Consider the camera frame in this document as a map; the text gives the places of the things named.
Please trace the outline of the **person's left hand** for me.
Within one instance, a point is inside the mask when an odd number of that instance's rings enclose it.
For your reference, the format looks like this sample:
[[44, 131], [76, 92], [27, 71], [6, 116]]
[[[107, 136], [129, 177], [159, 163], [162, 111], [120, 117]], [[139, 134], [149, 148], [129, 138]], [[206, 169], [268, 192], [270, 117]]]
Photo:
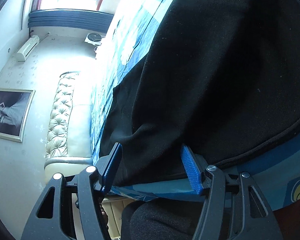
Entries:
[[102, 217], [104, 218], [104, 222], [107, 225], [109, 218], [108, 218], [108, 215], [107, 215], [107, 213], [106, 213], [106, 211], [105, 211], [105, 209], [104, 209], [104, 207], [102, 206], [101, 203], [100, 203], [100, 210], [101, 210], [101, 213], [102, 213]]

